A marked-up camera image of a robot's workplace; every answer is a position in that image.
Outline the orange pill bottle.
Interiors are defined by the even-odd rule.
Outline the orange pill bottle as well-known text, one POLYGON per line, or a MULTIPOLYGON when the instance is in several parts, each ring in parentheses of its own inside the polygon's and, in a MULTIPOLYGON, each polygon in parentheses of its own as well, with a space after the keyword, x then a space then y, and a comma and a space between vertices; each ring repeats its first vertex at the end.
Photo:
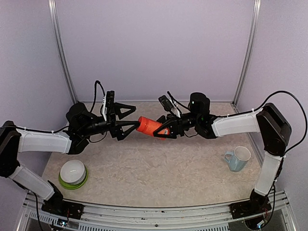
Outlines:
MULTIPOLYGON (((152 136, 152 137, 155 137, 153 132, 155 130, 157 130, 162 125, 162 123, 160 123, 160 122, 154 121, 152 119, 149 119, 149 118, 146 118, 146 117, 143 117, 143 116, 140 116, 138 121, 139 121, 140 125, 136 130, 138 132, 141 132, 145 135, 149 135, 149 136, 152 136)), ((155 138, 165 140, 165 138, 162 138, 162 137, 155 137, 155 138)))

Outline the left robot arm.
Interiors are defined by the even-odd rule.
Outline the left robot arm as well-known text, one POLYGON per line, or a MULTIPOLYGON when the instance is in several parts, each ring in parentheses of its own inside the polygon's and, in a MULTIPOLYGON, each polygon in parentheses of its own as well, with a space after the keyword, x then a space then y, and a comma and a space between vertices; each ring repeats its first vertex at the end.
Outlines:
POLYGON ((139 121, 124 118, 136 111, 136 107, 122 103, 109 103, 105 116, 88 111, 84 103, 76 103, 66 114, 68 129, 60 131, 36 131, 20 128, 6 121, 0 128, 0 175, 10 178, 42 198, 57 214, 67 210, 67 202, 57 187, 43 180, 17 160, 19 153, 58 152, 80 154, 93 135, 110 133, 121 141, 139 126, 139 121))

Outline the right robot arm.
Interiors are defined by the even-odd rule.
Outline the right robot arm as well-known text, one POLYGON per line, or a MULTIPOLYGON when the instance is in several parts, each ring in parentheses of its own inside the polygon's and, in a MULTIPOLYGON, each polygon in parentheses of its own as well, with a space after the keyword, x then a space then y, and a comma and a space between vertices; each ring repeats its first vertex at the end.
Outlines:
POLYGON ((267 103, 259 109, 237 115, 217 116, 210 113, 210 99, 203 93, 194 92, 190 95, 188 113, 175 115, 171 112, 171 101, 166 96, 159 98, 167 116, 159 118, 162 125, 153 131, 158 138, 175 139, 184 136, 190 128, 194 128, 197 135, 205 139, 216 139, 231 134, 260 133, 265 156, 258 181, 253 189, 256 194, 246 203, 249 213, 255 214, 265 205, 266 196, 278 171, 282 166, 282 159, 291 136, 291 126, 277 107, 267 103))

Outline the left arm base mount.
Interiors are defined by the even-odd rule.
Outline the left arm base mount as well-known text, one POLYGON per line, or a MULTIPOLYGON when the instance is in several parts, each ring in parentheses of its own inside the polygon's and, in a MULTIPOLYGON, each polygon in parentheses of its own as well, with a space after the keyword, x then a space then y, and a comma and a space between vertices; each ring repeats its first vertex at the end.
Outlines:
POLYGON ((49 200, 44 200, 41 209, 42 211, 49 212, 54 215, 80 220, 84 205, 69 202, 61 198, 51 198, 49 200))

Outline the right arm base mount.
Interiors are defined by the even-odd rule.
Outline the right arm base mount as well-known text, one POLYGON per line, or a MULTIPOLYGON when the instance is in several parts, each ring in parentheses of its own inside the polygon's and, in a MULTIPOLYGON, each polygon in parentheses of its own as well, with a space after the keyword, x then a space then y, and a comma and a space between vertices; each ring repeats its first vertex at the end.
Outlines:
POLYGON ((268 197, 257 196, 242 202, 236 202, 229 205, 233 219, 244 218, 271 210, 271 204, 268 197))

